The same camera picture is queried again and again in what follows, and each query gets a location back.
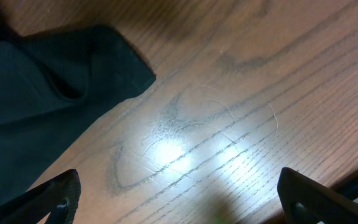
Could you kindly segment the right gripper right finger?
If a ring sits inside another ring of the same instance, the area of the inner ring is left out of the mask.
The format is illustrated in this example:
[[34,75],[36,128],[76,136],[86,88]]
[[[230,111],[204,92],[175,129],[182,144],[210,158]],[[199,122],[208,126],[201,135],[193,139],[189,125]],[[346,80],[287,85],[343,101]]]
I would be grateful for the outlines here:
[[277,184],[287,223],[358,223],[358,204],[284,167]]

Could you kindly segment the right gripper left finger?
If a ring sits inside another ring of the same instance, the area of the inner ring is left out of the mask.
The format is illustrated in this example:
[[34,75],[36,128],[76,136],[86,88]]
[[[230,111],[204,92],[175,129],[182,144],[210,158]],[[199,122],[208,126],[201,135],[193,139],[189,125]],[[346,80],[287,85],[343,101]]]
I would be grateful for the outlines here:
[[0,206],[0,223],[72,224],[81,195],[77,170],[70,169]]

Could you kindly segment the black t-shirt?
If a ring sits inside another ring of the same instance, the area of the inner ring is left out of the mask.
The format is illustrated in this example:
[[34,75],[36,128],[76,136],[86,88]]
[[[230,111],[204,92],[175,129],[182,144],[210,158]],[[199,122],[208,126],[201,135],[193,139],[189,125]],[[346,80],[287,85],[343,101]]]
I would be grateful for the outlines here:
[[100,116],[154,81],[112,27],[21,37],[0,15],[0,205],[23,194]]

